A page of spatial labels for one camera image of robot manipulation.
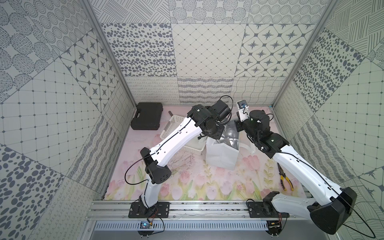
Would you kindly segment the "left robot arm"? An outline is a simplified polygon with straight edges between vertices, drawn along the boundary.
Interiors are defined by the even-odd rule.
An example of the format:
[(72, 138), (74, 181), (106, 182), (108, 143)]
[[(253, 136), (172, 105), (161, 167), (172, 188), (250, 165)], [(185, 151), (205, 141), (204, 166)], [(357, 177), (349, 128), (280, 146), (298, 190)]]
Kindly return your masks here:
[(219, 139), (231, 117), (231, 108), (218, 100), (213, 106), (196, 105), (187, 113), (182, 123), (163, 141), (151, 149), (143, 148), (148, 182), (141, 203), (150, 209), (158, 203), (162, 186), (172, 172), (167, 166), (171, 158), (189, 141), (197, 137)]

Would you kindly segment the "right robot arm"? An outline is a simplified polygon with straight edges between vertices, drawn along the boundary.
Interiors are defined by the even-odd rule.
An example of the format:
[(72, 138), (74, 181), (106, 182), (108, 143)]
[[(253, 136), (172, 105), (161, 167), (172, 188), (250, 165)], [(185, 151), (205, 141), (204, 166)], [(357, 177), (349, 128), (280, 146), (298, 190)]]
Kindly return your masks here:
[(264, 111), (243, 108), (238, 110), (237, 116), (237, 131), (245, 131), (259, 151), (288, 170), (312, 194), (312, 198), (307, 199), (272, 191), (263, 199), (268, 208), (312, 220), (323, 232), (334, 235), (352, 215), (357, 193), (328, 179), (284, 137), (272, 132), (270, 117)]

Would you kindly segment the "white perforated plastic basket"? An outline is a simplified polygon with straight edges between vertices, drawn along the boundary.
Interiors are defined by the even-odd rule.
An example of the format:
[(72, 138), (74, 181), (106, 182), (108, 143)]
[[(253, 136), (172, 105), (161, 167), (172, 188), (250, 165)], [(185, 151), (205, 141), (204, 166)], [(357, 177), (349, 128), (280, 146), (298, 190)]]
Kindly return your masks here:
[(200, 140), (202, 130), (195, 126), (194, 121), (186, 120), (185, 117), (173, 115), (163, 129), (160, 138), (162, 140), (171, 139), (172, 144), (180, 143), (181, 150), (195, 155), (202, 155), (206, 147), (207, 137)]

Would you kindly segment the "floral pink table mat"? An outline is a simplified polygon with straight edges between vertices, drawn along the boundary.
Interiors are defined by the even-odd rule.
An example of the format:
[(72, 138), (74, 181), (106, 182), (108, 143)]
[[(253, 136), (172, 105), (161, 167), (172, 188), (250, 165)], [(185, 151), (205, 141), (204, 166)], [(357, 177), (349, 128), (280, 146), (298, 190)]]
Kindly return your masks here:
[[(118, 163), (104, 196), (105, 200), (136, 200), (146, 187), (145, 165), (140, 151), (151, 148), (161, 142), (160, 135), (171, 116), (185, 117), (189, 107), (165, 107), (160, 128), (156, 131), (139, 131), (129, 129), (123, 144)], [(248, 142), (246, 134), (241, 134), (240, 141)], [(170, 200), (260, 200), (271, 191), (279, 191), (285, 195), (304, 197), (305, 191), (301, 183), (291, 174), (294, 191), (289, 184), (280, 183), (277, 163), (258, 151), (249, 154), (241, 149), (233, 171), (210, 166), (206, 163), (206, 155), (195, 155), (180, 150), (168, 163), (172, 171), (171, 177), (162, 184), (159, 193), (161, 201)]]

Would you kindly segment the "black plastic tool case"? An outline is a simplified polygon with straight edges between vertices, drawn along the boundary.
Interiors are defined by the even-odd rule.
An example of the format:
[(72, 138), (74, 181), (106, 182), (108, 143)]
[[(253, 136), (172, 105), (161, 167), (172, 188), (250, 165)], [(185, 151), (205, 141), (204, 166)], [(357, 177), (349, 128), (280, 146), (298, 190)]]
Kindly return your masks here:
[(161, 103), (138, 103), (131, 121), (133, 130), (158, 130), (163, 112)]

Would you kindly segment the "white vent grille strip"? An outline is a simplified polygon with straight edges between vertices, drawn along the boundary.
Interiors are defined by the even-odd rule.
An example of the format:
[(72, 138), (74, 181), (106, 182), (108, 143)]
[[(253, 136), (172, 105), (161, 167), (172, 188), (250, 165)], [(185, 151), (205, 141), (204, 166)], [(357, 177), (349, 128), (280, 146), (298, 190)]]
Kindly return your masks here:
[(266, 231), (268, 225), (261, 220), (237, 221), (154, 221), (148, 228), (147, 221), (97, 221), (96, 231)]

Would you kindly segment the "yellow handled pliers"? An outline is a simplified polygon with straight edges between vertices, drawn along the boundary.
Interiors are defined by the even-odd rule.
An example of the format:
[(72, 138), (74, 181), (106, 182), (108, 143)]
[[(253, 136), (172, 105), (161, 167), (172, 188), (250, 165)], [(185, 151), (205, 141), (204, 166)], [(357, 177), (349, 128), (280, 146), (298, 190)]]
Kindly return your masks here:
[(289, 187), (290, 187), (291, 191), (294, 191), (294, 186), (293, 186), (291, 180), (287, 177), (287, 175), (284, 172), (284, 170), (281, 167), (281, 165), (279, 163), (277, 163), (277, 165), (278, 165), (278, 170), (279, 170), (279, 175), (280, 175), (281, 187), (283, 188), (284, 191), (287, 191), (287, 188), (286, 188), (286, 186), (284, 184), (284, 182), (286, 181), (289, 184)]

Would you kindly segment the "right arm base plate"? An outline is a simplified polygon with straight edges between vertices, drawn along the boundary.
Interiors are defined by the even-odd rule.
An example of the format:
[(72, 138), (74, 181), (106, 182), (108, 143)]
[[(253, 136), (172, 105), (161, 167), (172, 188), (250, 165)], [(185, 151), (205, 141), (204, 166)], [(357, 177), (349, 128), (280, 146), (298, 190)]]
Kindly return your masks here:
[(246, 200), (250, 218), (289, 218), (289, 213), (279, 212), (272, 205), (273, 198), (279, 193), (280, 192), (272, 191), (263, 198), (262, 202), (256, 202), (252, 199)]

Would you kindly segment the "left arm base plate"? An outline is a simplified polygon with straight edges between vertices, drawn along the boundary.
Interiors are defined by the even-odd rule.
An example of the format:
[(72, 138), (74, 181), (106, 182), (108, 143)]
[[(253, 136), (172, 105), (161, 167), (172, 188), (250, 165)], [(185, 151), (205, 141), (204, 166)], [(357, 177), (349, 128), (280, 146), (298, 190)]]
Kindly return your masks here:
[(170, 210), (169, 202), (157, 202), (154, 206), (147, 208), (141, 201), (133, 202), (130, 206), (129, 218), (151, 218), (153, 216), (168, 218)]

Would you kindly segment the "aluminium mounting rail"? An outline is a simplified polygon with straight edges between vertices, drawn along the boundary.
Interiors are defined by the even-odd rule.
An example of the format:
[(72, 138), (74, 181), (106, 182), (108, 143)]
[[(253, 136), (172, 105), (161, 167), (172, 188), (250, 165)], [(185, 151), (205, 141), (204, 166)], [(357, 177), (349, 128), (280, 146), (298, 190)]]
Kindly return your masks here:
[[(134, 201), (94, 201), (86, 215), (86, 220), (119, 221), (134, 220), (129, 218), (130, 206)], [(278, 221), (286, 218), (250, 218), (246, 201), (169, 201), (168, 218), (171, 220), (238, 220), (255, 219), (262, 221)], [(277, 199), (275, 208), (279, 212), (289, 213), (290, 217), (298, 220), (310, 219), (307, 207), (314, 204), (313, 198), (282, 197)]]

